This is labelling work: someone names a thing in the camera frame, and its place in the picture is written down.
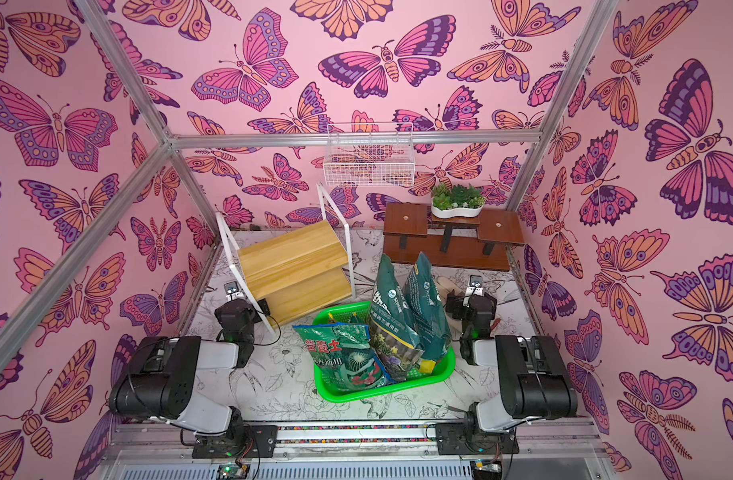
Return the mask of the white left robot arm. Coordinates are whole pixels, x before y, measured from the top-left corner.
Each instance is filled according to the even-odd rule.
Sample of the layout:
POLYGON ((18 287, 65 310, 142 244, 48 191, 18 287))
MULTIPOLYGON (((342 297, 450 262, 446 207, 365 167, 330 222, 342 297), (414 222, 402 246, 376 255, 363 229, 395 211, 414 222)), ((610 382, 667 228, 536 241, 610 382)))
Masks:
POLYGON ((248 365, 260 346, 254 326, 270 319, 266 303, 242 298, 214 310, 220 324, 215 340, 200 336, 148 336, 120 378, 108 407, 116 416, 172 425, 194 435, 194 459, 270 458, 278 429, 252 427, 236 406, 220 404, 198 392, 196 376, 206 370, 237 370, 248 365))

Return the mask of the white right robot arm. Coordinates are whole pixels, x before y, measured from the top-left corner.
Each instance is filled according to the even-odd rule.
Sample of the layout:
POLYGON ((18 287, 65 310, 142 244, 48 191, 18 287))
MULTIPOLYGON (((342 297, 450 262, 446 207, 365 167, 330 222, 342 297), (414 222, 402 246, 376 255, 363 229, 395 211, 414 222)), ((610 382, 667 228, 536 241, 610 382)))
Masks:
POLYGON ((515 454, 520 425, 577 415, 576 390, 555 340, 494 334, 496 310, 497 300, 489 294, 448 294, 446 312, 462 322, 462 359, 493 368, 500 390, 496 397, 472 403, 460 422, 435 427, 442 455, 515 454))

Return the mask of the floral bag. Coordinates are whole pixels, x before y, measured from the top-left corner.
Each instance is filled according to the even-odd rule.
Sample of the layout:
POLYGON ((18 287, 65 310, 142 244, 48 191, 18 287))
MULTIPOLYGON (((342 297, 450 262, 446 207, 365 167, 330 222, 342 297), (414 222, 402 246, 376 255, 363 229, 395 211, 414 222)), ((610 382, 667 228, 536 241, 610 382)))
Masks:
POLYGON ((391 385, 387 368, 372 348, 370 329, 362 323, 296 326, 328 390, 351 394, 391 385))

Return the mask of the white frame wooden shelf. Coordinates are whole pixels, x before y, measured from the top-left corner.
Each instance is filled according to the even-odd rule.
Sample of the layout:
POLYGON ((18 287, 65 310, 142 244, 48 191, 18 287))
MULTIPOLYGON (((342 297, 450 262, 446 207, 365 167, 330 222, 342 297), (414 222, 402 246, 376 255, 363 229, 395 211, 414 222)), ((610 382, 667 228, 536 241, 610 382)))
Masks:
POLYGON ((336 214, 344 227, 344 239, 338 237, 328 219, 322 218, 315 224, 242 248, 226 217, 220 212, 216 214, 228 271, 248 302, 266 299, 270 316, 262 324, 270 332, 342 300, 356 298, 350 225, 326 187, 318 184, 316 193, 320 213, 326 215, 332 210, 336 214))

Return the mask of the dark green fertilizer bag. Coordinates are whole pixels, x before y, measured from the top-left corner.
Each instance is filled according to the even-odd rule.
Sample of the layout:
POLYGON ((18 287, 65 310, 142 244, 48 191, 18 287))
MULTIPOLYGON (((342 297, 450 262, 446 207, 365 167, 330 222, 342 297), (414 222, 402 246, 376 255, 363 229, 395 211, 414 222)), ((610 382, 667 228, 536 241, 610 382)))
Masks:
POLYGON ((396 383, 410 379, 424 354, 414 316, 396 280, 392 260, 382 255, 370 305, 372 348, 396 383))
POLYGON ((423 352, 419 372, 432 374, 450 350, 452 333, 433 277, 433 266, 424 252, 420 253, 407 277, 404 296, 409 302, 413 329, 420 337, 420 350, 423 352))

